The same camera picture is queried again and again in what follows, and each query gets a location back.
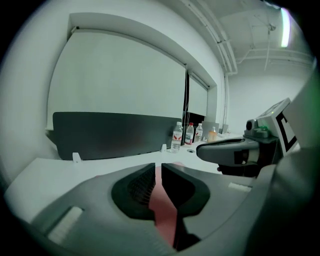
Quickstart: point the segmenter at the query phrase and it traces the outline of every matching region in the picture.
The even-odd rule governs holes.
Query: ceiling
[[[266,60],[269,45],[270,60],[279,59],[284,62],[311,66],[314,57],[303,33],[293,19],[290,24],[288,47],[281,47],[283,20],[280,9],[267,6],[260,0],[188,0],[207,17],[218,33],[219,26],[210,18],[208,10],[200,5],[201,1],[207,4],[209,11],[214,14],[225,31],[238,65],[250,59]],[[159,0],[159,2],[167,5],[189,22],[206,40],[221,65],[224,66],[217,42],[213,40],[203,22],[181,0]],[[270,25],[275,29],[271,30],[268,36]]]

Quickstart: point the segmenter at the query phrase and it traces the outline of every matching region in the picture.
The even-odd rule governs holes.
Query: white clip
[[[77,27],[74,26],[72,29],[71,29],[71,35],[77,30]]]
[[[166,152],[167,151],[167,144],[162,144],[160,152]]]
[[[75,164],[79,164],[82,162],[79,153],[72,153],[72,159]]]

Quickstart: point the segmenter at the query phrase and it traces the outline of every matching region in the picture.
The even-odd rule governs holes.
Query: plastic bottle
[[[182,139],[182,123],[176,122],[176,127],[173,130],[172,141],[171,141],[171,152],[177,153],[180,149]]]
[[[185,132],[185,139],[184,142],[187,145],[191,145],[193,138],[194,138],[194,133],[195,133],[195,129],[194,129],[194,123],[190,122],[188,128],[186,129]]]
[[[207,142],[214,142],[217,137],[216,127],[212,127],[211,131],[209,131]]]
[[[203,131],[204,129],[202,129],[202,123],[199,123],[198,127],[195,129],[194,142],[201,141]]]

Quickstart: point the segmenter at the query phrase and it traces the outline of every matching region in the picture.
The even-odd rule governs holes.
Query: fluorescent light
[[[289,36],[290,36],[290,17],[289,17],[289,12],[284,8],[281,8],[281,14],[282,14],[282,22],[283,22],[281,47],[287,47],[289,43]]]

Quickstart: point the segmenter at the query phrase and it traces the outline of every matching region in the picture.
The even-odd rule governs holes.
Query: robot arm
[[[290,99],[286,98],[256,119],[248,120],[243,137],[199,145],[197,156],[219,164],[223,174],[257,176],[262,167],[277,164],[298,144],[283,115],[290,103]]]

